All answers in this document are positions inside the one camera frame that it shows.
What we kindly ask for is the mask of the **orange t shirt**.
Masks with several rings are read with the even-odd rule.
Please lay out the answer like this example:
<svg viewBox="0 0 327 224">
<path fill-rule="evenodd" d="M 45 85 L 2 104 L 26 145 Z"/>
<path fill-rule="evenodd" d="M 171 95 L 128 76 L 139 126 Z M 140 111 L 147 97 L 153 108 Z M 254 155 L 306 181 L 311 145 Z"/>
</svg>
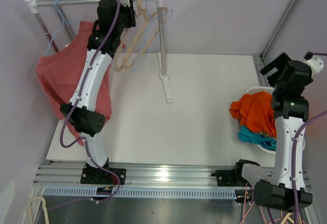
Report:
<svg viewBox="0 0 327 224">
<path fill-rule="evenodd" d="M 255 133 L 265 133 L 276 138 L 274 111 L 271 108 L 272 96 L 267 92 L 244 94 L 239 101 L 232 102 L 229 112 Z"/>
</svg>

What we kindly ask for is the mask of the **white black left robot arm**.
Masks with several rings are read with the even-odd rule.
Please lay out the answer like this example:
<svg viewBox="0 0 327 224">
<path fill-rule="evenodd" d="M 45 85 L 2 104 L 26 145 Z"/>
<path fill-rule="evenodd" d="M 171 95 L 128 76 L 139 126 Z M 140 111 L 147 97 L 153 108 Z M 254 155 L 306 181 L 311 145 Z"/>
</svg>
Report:
<svg viewBox="0 0 327 224">
<path fill-rule="evenodd" d="M 123 5 L 118 0 L 101 0 L 97 8 L 98 19 L 94 22 L 87 42 L 85 65 L 77 89 L 69 103 L 62 103 L 60 111 L 65 116 L 64 124 L 70 124 L 79 134 L 78 138 L 66 145 L 61 130 L 60 144 L 70 148 L 84 142 L 87 162 L 84 165 L 81 183 L 119 185 L 121 179 L 109 168 L 100 135 L 105 125 L 105 115 L 96 111 L 96 102 L 101 83 L 121 46 L 124 30 L 136 26 L 133 2 Z"/>
</svg>

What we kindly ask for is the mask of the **beige wooden hanger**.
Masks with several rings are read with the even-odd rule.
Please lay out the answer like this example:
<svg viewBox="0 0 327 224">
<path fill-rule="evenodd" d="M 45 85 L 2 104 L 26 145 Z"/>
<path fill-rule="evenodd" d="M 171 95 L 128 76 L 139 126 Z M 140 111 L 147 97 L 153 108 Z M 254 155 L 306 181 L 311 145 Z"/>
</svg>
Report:
<svg viewBox="0 0 327 224">
<path fill-rule="evenodd" d="M 119 72 L 121 70 L 128 70 L 135 64 L 135 62 L 139 62 L 139 59 L 141 57 L 146 57 L 149 53 L 152 44 L 156 41 L 157 38 L 159 38 L 159 30 L 157 30 L 157 32 L 149 38 L 149 41 L 146 42 L 152 23 L 155 20 L 159 19 L 158 12 L 153 12 L 152 14 L 150 14 L 149 8 L 147 6 L 148 1 L 149 0 L 137 0 L 138 14 L 135 18 L 137 19 L 138 17 L 143 16 L 143 24 L 134 36 L 130 46 L 127 48 L 125 56 L 122 59 L 122 64 L 120 66 L 118 66 L 117 63 L 115 64 L 116 72 Z M 139 41 L 139 38 L 143 34 L 144 39 L 140 45 L 139 53 L 131 62 L 129 62 L 130 55 L 132 54 L 135 45 Z"/>
<path fill-rule="evenodd" d="M 132 38 L 132 42 L 130 43 L 130 45 L 127 47 L 127 50 L 125 51 L 125 55 L 122 58 L 121 64 L 119 65 L 119 58 L 120 58 L 120 54 L 122 53 L 123 50 L 123 45 L 125 44 L 125 41 L 128 40 L 128 38 L 131 36 L 130 35 L 130 30 L 126 29 L 124 30 L 120 40 L 121 40 L 121 44 L 119 45 L 119 47 L 116 50 L 116 53 L 114 55 L 114 70 L 116 73 L 119 73 L 122 70 L 128 70 L 130 69 L 133 64 L 134 64 L 134 60 L 131 63 L 128 63 L 128 60 L 130 58 L 130 55 L 132 54 L 132 50 L 134 49 L 136 43 L 137 43 L 137 39 L 135 38 L 136 36 L 134 36 Z"/>
</svg>

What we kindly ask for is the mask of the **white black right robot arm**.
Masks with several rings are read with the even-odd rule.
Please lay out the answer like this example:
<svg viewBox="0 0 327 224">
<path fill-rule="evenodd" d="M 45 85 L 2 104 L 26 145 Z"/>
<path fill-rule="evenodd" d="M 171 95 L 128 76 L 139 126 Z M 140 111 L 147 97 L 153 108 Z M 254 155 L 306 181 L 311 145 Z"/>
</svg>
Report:
<svg viewBox="0 0 327 224">
<path fill-rule="evenodd" d="M 256 162 L 239 160 L 232 179 L 240 186 L 250 183 L 257 206 L 296 212 L 313 201 L 313 195 L 305 190 L 302 173 L 304 124 L 309 119 L 309 103 L 302 93 L 313 82 L 313 70 L 307 63 L 293 60 L 285 52 L 260 72 L 265 75 L 273 68 L 277 71 L 267 78 L 274 88 L 271 106 L 276 128 L 276 154 L 272 175 L 264 173 Z"/>
</svg>

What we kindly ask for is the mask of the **teal t shirt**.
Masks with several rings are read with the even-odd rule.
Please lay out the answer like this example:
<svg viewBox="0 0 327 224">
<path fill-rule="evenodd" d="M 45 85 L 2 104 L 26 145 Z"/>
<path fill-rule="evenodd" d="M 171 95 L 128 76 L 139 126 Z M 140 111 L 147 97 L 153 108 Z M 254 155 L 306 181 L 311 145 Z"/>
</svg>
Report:
<svg viewBox="0 0 327 224">
<path fill-rule="evenodd" d="M 249 130 L 246 126 L 242 126 L 238 132 L 238 138 L 242 142 L 251 143 L 253 145 L 261 146 L 269 151 L 276 151 L 276 139 L 267 137 L 261 133 L 255 133 Z"/>
</svg>

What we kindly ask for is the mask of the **pink t shirt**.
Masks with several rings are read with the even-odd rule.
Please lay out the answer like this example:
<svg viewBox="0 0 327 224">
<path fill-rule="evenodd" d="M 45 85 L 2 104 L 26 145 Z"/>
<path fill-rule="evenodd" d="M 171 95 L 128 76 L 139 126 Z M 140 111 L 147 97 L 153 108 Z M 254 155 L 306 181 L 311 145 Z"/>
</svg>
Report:
<svg viewBox="0 0 327 224">
<path fill-rule="evenodd" d="M 62 51 L 52 56 L 42 56 L 36 66 L 37 79 L 58 120 L 65 117 L 60 111 L 62 103 L 68 103 L 76 91 L 85 66 L 88 38 L 94 23 L 80 22 L 76 38 Z M 107 122 L 112 114 L 109 95 L 109 69 L 107 68 L 97 96 L 96 112 Z"/>
</svg>

